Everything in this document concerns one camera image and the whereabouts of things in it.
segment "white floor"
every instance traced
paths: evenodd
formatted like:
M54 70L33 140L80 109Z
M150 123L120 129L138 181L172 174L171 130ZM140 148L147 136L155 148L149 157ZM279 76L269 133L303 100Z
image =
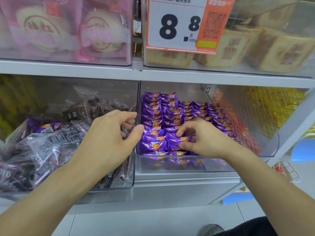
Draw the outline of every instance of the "white floor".
M292 166L301 177L301 182L296 185L315 198L315 162ZM230 229L263 215L254 199L229 205L76 214L66 215L53 236L194 236L203 225L209 223Z

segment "clear plastic bin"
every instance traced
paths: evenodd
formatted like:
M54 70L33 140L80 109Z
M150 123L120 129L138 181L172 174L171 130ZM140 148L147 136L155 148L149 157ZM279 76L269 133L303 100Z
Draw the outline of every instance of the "clear plastic bin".
M131 65L133 0L0 0L15 51L0 57Z
M235 0L216 54L148 49L144 65L246 74L314 76L313 0ZM147 0L142 0L146 43Z
M141 82L140 96L147 92L177 93L180 101L211 102L202 91L201 84ZM278 131L267 114L239 86L221 86L221 95L216 94L219 103L237 132L237 140L261 157L273 157L278 150ZM141 122L142 98L138 102L138 123ZM196 155L150 156L141 155L137 147L141 172L229 172L234 171L221 159L208 159Z
M139 82L123 80L99 80L57 78L26 75L1 75L2 94L0 133L5 139L30 113L62 114L68 101L82 100L73 86L97 91L102 99L119 99L126 105L134 105L138 99ZM124 177L116 177L110 188L91 189L78 204L128 201L133 197L135 182L135 152L124 166ZM28 192L0 192L1 198L18 201Z

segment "right hand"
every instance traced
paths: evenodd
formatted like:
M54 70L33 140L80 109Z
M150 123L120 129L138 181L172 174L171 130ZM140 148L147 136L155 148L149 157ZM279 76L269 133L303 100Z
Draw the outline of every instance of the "right hand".
M181 142L179 147L192 151L208 158L221 158L226 160L234 151L244 149L243 146L223 134L219 129L201 118L194 118L185 122L177 131L176 136L181 137L196 133L196 142Z

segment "number 8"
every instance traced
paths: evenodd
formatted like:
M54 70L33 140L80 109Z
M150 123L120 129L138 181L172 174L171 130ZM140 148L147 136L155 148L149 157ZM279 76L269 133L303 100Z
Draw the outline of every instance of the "number 8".
M178 19L176 16L172 14L166 14L161 19L162 28L160 29L160 36L163 39L174 39L177 31L175 27L177 26Z

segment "price tag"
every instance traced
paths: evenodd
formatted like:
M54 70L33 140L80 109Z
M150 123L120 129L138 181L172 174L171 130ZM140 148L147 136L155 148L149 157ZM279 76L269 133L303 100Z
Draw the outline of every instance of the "price tag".
M148 0L148 49L215 54L234 0Z

